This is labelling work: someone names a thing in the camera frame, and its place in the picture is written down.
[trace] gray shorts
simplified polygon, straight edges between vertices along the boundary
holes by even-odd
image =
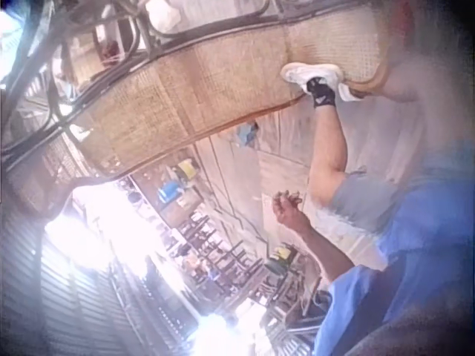
[[[398,200],[397,185],[354,172],[338,187],[329,209],[354,226],[377,234],[389,222]]]
[[[454,142],[449,148],[426,153],[420,169],[403,188],[364,172],[348,175],[330,202],[330,210],[354,226],[375,234],[389,223],[402,195],[431,182],[473,179],[475,147],[472,142]]]

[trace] shoe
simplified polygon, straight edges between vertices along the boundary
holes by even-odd
[[[344,102],[360,102],[363,100],[351,94],[350,87],[343,83],[338,84],[338,93]]]
[[[338,92],[338,85],[343,81],[343,71],[337,65],[306,65],[305,63],[289,63],[284,65],[281,76],[286,82],[295,83],[302,90],[310,94],[307,90],[307,83],[315,77],[325,79],[327,84],[335,93]]]

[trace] person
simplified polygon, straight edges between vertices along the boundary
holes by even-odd
[[[449,334],[425,334],[442,329],[429,322],[420,329],[421,323],[412,323],[420,320],[418,313],[433,321],[430,310],[435,309],[427,306],[450,304],[447,299],[436,301],[450,289],[449,294],[456,295],[453,300],[471,301],[458,319],[464,320],[466,331],[471,329],[467,316],[473,313],[474,300],[472,116],[456,89],[454,74],[441,62],[416,55],[407,55],[390,70],[381,93],[397,101],[416,101],[425,124],[420,166],[400,186],[362,172],[345,173],[347,143],[335,93],[351,99],[351,92],[341,83],[337,66],[291,63],[281,75],[313,98],[316,129],[308,194],[318,206],[377,234],[377,246],[387,261],[383,271],[355,266],[312,227],[298,209],[298,194],[274,196],[277,221],[303,239],[331,282],[333,302],[315,339],[315,355],[433,355],[427,350],[437,350],[434,345]],[[402,322],[406,338],[394,332],[401,329],[401,320],[411,321]],[[371,348],[378,335],[386,337],[385,343]],[[399,338],[409,340],[408,335],[411,343],[395,348]],[[414,335],[421,335],[421,344]],[[433,337],[430,342],[427,335]],[[424,351],[422,344],[430,347]],[[451,353],[454,347],[452,343],[444,350]]]

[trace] hand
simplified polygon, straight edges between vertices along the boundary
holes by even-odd
[[[301,202],[298,192],[289,195],[289,191],[278,192],[272,199],[272,210],[277,221],[297,234],[312,230],[309,218],[298,209]]]

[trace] corrugated metal roof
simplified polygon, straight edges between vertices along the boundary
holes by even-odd
[[[1,344],[6,353],[172,355],[180,348],[186,333],[171,322],[166,303],[147,296],[142,283],[118,271],[120,264],[110,274],[79,268],[52,245],[43,224],[26,218],[10,197],[2,210]]]

